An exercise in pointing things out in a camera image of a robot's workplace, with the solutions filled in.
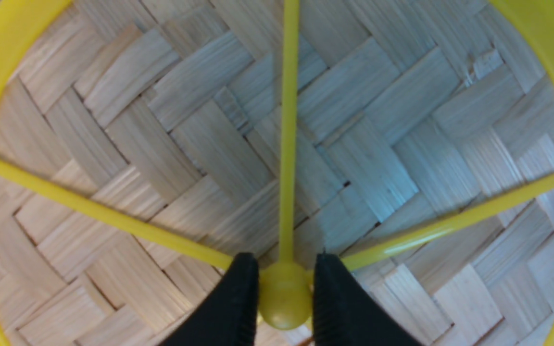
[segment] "yellow rim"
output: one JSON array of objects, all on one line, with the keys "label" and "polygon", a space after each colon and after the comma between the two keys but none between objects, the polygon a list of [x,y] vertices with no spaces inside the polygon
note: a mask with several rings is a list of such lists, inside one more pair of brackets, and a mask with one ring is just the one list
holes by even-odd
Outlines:
[{"label": "yellow rim", "polygon": [[[0,3],[0,95],[5,88],[9,76],[11,76],[27,49],[70,2],[71,0],[3,0]],[[529,42],[554,82],[554,0],[491,0],[491,2],[514,24]],[[297,38],[298,11],[288,11],[287,14],[284,23],[284,31],[286,33],[284,55],[286,58],[284,59],[284,133],[282,138],[285,144],[282,151],[282,159],[284,164],[283,169],[293,171],[294,145],[286,145],[287,143],[294,142],[293,138],[295,138],[295,75],[297,61],[296,59],[293,61],[288,60],[288,57],[295,57],[295,51],[298,48],[297,39],[295,39]],[[193,258],[206,261],[216,267],[227,269],[231,262],[230,256],[170,234],[155,226],[136,221],[136,219],[79,197],[55,184],[34,177],[17,167],[1,161],[0,176],[20,184],[29,190],[45,195],[53,201],[94,217],[99,221],[116,226],[130,234],[167,246]],[[292,173],[282,175],[281,184],[284,189],[282,200],[284,211],[281,214],[280,258],[289,260],[293,253],[292,225],[288,219],[289,212],[286,209],[287,206],[284,207],[283,204],[288,203],[289,206],[293,205],[290,201],[292,199],[290,198],[291,195],[287,195],[290,192],[285,191],[285,186],[288,191],[293,190],[291,186],[294,186],[294,175]],[[442,219],[433,225],[413,230],[382,245],[345,258],[344,261],[348,268],[352,270],[360,268],[393,256],[410,247],[452,234],[457,230],[491,217],[553,188],[554,174],[495,198],[468,212]],[[554,327],[546,344],[554,345]],[[0,345],[8,345],[1,328]]]}]

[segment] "yellow ball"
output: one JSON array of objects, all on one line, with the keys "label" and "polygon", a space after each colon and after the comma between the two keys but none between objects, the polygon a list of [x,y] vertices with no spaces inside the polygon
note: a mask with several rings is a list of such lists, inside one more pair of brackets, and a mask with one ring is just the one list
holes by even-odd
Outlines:
[{"label": "yellow ball", "polygon": [[289,331],[312,314],[312,293],[305,270],[296,263],[277,262],[260,275],[260,314],[270,326]]}]

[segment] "wooden weave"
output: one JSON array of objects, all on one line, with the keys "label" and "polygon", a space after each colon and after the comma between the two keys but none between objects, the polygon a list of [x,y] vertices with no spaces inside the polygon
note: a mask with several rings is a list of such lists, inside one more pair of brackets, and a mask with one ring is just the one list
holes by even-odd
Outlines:
[{"label": "wooden weave", "polygon": [[[76,0],[0,102],[0,158],[277,258],[280,0]],[[295,258],[353,254],[554,172],[554,86],[486,0],[302,0]],[[0,179],[13,346],[154,346],[222,272]],[[554,191],[355,273],[425,345],[541,345]],[[260,324],[257,344],[310,337]]]}]

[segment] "yellow spoke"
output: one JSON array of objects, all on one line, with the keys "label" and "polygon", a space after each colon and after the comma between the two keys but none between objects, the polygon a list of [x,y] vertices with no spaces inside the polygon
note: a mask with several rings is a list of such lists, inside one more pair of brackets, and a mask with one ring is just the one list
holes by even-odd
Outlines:
[{"label": "yellow spoke", "polygon": [[231,256],[112,210],[2,160],[0,160],[0,177],[119,230],[165,246],[191,258],[204,261],[215,267],[228,269],[232,261]]},{"label": "yellow spoke", "polygon": [[279,261],[293,261],[296,98],[299,70],[299,0],[286,0],[283,47],[281,174],[279,175]]},{"label": "yellow spoke", "polygon": [[554,173],[536,182],[493,198],[470,210],[444,217],[431,225],[412,230],[411,232],[404,232],[404,234],[398,235],[370,249],[347,256],[343,259],[343,263],[350,270],[360,269],[405,250],[453,234],[552,189],[554,189]]}]

